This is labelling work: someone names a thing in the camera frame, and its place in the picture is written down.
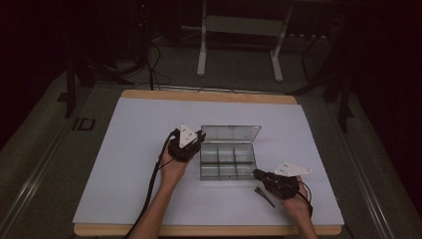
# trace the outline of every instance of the desk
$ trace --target desk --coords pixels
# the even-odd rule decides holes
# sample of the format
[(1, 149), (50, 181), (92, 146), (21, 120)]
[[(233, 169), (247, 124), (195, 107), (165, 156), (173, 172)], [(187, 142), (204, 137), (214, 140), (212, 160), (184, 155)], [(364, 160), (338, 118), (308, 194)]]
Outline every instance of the desk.
[[(294, 98), (129, 90), (117, 103), (76, 212), (78, 235), (123, 235), (129, 230), (142, 207), (163, 141), (181, 122), (193, 129), (202, 124), (260, 124), (263, 128), (254, 141), (258, 168), (273, 170), (281, 158), (312, 168), (313, 173), (303, 179), (313, 191), (316, 233), (340, 232), (341, 213), (305, 114)], [(271, 207), (254, 192), (257, 186), (263, 187), (256, 180), (200, 181), (195, 155), (173, 194), (160, 235), (296, 234), (283, 208)]]

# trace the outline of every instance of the dark background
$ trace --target dark background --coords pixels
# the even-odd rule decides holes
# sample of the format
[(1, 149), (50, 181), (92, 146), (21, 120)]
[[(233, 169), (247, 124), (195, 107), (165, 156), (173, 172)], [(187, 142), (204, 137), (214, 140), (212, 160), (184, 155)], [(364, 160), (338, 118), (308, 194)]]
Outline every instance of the dark background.
[[(175, 41), (181, 25), (200, 26), (200, 1), (143, 2), (153, 11), (151, 20), (157, 28), (171, 34)], [(362, 1), (365, 4), (375, 2)], [(360, 7), (355, 7), (356, 1), (343, 3), (298, 4), (289, 32), (326, 35), (329, 19), (357, 9), (357, 14), (350, 15), (354, 34), (346, 48), (346, 55), (352, 59), (355, 69), (352, 91), (361, 100), (421, 214), (421, 4), (410, 0), (379, 1), (376, 7), (361, 11)], [(114, 6), (112, 1), (94, 0), (7, 0), (0, 3), (0, 109), (3, 112), (0, 147), (19, 127), (50, 82), (65, 70), (66, 51), (61, 35), (64, 23), (73, 29), (78, 48), (103, 64), (112, 65), (113, 58), (136, 55), (139, 46), (127, 48), (128, 39), (139, 37), (135, 33), (129, 34), (138, 20), (133, 15), (132, 4), (129, 0), (115, 2)], [(239, 16), (278, 17), (271, 12), (263, 13), (252, 3), (244, 8), (237, 8), (236, 4), (236, 1), (215, 1), (209, 10), (236, 11)], [(280, 1), (269, 0), (266, 4), (278, 6)]]

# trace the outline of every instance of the hand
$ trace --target hand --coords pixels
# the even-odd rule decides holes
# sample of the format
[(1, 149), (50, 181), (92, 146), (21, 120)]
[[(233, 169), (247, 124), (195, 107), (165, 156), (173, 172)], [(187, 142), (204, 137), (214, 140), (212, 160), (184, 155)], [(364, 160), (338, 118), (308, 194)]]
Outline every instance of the hand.
[(161, 184), (174, 188), (183, 177), (187, 162), (180, 162), (168, 154), (168, 144), (161, 156)]
[[(301, 183), (299, 183), (299, 192), (305, 198), (308, 198), (308, 192)], [(302, 197), (297, 194), (295, 197), (289, 199), (281, 199), (274, 194), (273, 196), (279, 199), (280, 203), (285, 207), (296, 225), (298, 225), (299, 237), (301, 239), (317, 238), (317, 234), (311, 221), (309, 205)]]
[[(308, 198), (308, 192), (305, 190), (304, 186), (299, 183), (299, 192), (306, 198)], [(279, 199), (280, 203), (286, 208), (286, 211), (289, 215), (296, 219), (297, 217), (311, 217), (310, 211), (308, 208), (308, 203), (299, 195), (295, 195), (293, 198), (289, 199), (281, 199), (274, 195), (277, 199)]]

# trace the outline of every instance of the black wire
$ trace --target black wire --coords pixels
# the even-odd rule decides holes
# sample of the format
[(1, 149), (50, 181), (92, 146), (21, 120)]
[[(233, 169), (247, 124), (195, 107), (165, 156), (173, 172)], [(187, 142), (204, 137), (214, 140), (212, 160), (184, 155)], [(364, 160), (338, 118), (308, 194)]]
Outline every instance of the black wire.
[[(157, 58), (157, 60), (155, 60), (155, 63), (154, 63), (154, 65), (151, 67), (151, 64), (149, 63), (149, 61), (148, 60), (146, 60), (146, 64), (147, 64), (147, 66), (148, 66), (148, 69), (149, 69), (149, 84), (150, 84), (150, 89), (153, 91), (154, 90), (154, 86), (153, 86), (153, 82), (154, 82), (154, 73), (155, 73), (155, 67), (157, 66), (157, 64), (158, 64), (158, 61), (159, 61), (159, 59), (161, 58), (161, 51), (159, 50), (159, 48), (158, 47), (156, 47), (154, 44), (152, 44), (152, 43), (150, 43), (150, 46), (152, 47), (152, 48), (155, 48), (156, 50), (157, 50), (157, 52), (158, 52), (158, 58)], [(160, 88), (160, 85), (159, 85), (159, 82), (158, 81), (156, 81), (157, 82), (157, 85), (158, 85), (158, 89), (159, 90), (161, 90), (161, 88)]]
[(123, 239), (126, 239), (126, 238), (128, 238), (130, 236), (130, 234), (132, 233), (134, 227), (139, 222), (140, 218), (143, 216), (143, 214), (145, 213), (146, 209), (148, 208), (149, 201), (151, 200), (152, 189), (154, 188), (155, 177), (156, 177), (157, 172), (158, 172), (158, 170), (160, 168), (159, 167), (159, 164), (161, 163), (162, 155), (164, 154), (165, 148), (167, 147), (167, 144), (170, 141), (170, 138), (173, 137), (176, 133), (177, 133), (177, 129), (175, 129), (174, 131), (172, 131), (168, 135), (167, 139), (165, 140), (165, 143), (164, 143), (164, 145), (162, 147), (162, 150), (161, 150), (161, 154), (158, 157), (158, 161), (155, 163), (154, 170), (152, 171), (151, 178), (149, 179), (148, 193), (146, 194), (145, 202), (143, 203), (143, 208), (142, 208), (139, 216), (137, 217), (136, 221), (133, 223), (132, 227), (127, 232), (127, 234), (123, 237)]
[(299, 181), (299, 183), (301, 183), (308, 191), (308, 194), (310, 195), (310, 202), (313, 200), (313, 194), (311, 193), (310, 188), (302, 181)]
[(157, 83), (158, 89), (161, 91), (161, 86), (160, 86), (160, 84), (159, 84), (158, 78), (157, 78), (157, 76), (155, 75), (155, 72), (152, 72), (152, 73), (153, 73), (153, 75), (154, 75), (154, 79), (155, 79), (155, 82)]
[(160, 167), (158, 167), (158, 170), (161, 169), (163, 166), (167, 165), (168, 163), (170, 163), (172, 160), (174, 160), (174, 157), (171, 158), (171, 160), (169, 160), (168, 162), (162, 164)]
[(157, 73), (156, 71), (154, 71), (154, 74), (155, 74), (155, 75), (158, 75), (158, 76), (161, 76), (161, 77), (163, 77), (163, 78), (167, 78), (167, 79), (168, 79), (168, 82), (167, 82), (167, 83), (165, 83), (165, 84), (171, 84), (171, 82), (172, 82), (171, 77), (166, 76), (166, 75), (161, 74), (161, 73)]
[(351, 239), (355, 239), (354, 236), (353, 236), (353, 233), (351, 233), (351, 230), (350, 230), (350, 228), (348, 228), (347, 224), (344, 223), (344, 227), (347, 230), (348, 234), (350, 234)]
[(309, 205), (311, 205), (311, 202), (310, 201), (308, 201), (308, 199), (301, 193), (301, 192), (299, 192), (298, 191), (298, 195), (301, 197), (301, 198), (303, 198), (304, 199), (304, 201), (307, 203), (307, 204), (309, 204)]

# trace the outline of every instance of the plastic box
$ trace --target plastic box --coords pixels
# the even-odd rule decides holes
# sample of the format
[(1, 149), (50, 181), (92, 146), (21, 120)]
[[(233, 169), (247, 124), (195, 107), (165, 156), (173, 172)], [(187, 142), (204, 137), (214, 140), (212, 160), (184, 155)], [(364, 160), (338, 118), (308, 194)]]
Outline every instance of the plastic box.
[(201, 180), (254, 180), (256, 125), (202, 125)]

